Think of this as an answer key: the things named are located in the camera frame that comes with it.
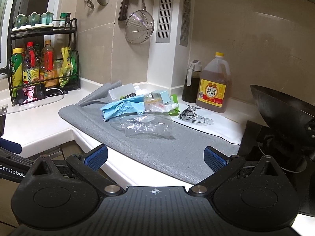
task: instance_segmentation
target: black metal shelf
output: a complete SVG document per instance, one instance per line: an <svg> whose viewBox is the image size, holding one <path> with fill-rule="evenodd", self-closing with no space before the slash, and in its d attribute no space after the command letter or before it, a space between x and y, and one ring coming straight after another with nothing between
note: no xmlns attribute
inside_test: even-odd
<svg viewBox="0 0 315 236"><path fill-rule="evenodd" d="M76 50L76 44L77 44L77 26L78 26L78 21L76 18L73 18L70 20L70 27L54 27L53 29L32 29L32 30L26 30L26 31L21 31L18 33L13 32L12 33L12 28L9 30L9 35L8 35L8 51L7 55L8 58L11 58L12 55L12 42L17 39L22 39L22 38L27 38L27 37L35 37L35 36L44 36L44 35L56 35L56 34L68 34L69 35L69 46L72 49L72 52L76 54L76 62L77 62L77 73L75 75L69 75L69 76L61 76L61 77L56 77L52 79L46 79L46 80L40 80L38 82L33 82L29 84L22 84L19 86L12 86L11 84L11 59L8 59L8 64L7 67L4 68L1 72L6 73L8 76L8 82L9 82L9 90L10 90L10 96L11 96L11 101L12 101L12 106L16 104L16 97L12 96L12 90L13 89L18 89L18 88L23 88L25 86L30 86L38 83L43 83L47 82L50 80L54 79L61 79L61 78L70 78L69 82L63 87L60 88L62 91L71 91L71 90L78 90L80 89L80 62L79 62L79 54L78 51Z"/></svg>
<svg viewBox="0 0 315 236"><path fill-rule="evenodd" d="M23 32L11 34L11 40L17 40L27 37L43 36L43 35L55 35L55 34L74 34L75 28L53 28L53 30L36 29L36 30L26 30Z"/></svg>

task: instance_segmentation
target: smartphone screen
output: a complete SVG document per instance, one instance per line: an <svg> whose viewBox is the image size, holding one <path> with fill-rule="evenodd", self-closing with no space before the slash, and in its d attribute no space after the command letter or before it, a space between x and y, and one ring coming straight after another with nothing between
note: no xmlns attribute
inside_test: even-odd
<svg viewBox="0 0 315 236"><path fill-rule="evenodd" d="M46 98L46 87L43 83L17 90L19 105L28 104Z"/></svg>

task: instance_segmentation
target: vent grille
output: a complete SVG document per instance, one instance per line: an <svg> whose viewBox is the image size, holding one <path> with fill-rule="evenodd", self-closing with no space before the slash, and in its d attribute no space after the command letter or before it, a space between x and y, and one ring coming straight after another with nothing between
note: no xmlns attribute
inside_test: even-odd
<svg viewBox="0 0 315 236"><path fill-rule="evenodd" d="M191 7L192 7L192 0L184 0L181 40L179 44L186 47L188 46Z"/></svg>
<svg viewBox="0 0 315 236"><path fill-rule="evenodd" d="M157 43L170 43L172 12L174 0L160 0L157 19Z"/></svg>

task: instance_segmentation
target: white charging cable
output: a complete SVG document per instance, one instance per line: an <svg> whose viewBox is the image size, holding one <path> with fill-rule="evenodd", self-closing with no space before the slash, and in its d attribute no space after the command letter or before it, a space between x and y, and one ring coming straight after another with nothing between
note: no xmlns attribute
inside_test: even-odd
<svg viewBox="0 0 315 236"><path fill-rule="evenodd" d="M62 98L61 98L61 99L63 99L63 98L65 97L63 91L60 90L60 89L56 89L56 88L46 89L46 91L49 91L49 90L58 90L58 91L60 91L60 92L62 93ZM54 102L50 102L50 103L47 103L47 104L42 104L42 105L39 105L39 106L34 106L34 107L31 107L31 108L28 108L28 109L24 109L24 110L19 110L19 111L14 111L14 112L7 112L7 113L4 113L4 114L1 114L0 117L1 117L1 116L4 116L4 115L7 115L7 114L16 113L16 112L23 112L23 111L27 111L27 110L30 110L30 109L33 109L33 108L37 108L37 107L49 105L49 104L52 104L52 103L56 103L56 102L60 101L61 99L58 99L58 100L56 100L56 101L54 101Z"/></svg>

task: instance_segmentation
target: blue paper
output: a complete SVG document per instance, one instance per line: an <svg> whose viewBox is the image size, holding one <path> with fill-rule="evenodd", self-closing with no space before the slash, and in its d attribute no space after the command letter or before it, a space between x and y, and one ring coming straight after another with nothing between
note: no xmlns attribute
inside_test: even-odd
<svg viewBox="0 0 315 236"><path fill-rule="evenodd" d="M101 108L105 120L126 113L142 114L144 112L144 95L122 99Z"/></svg>

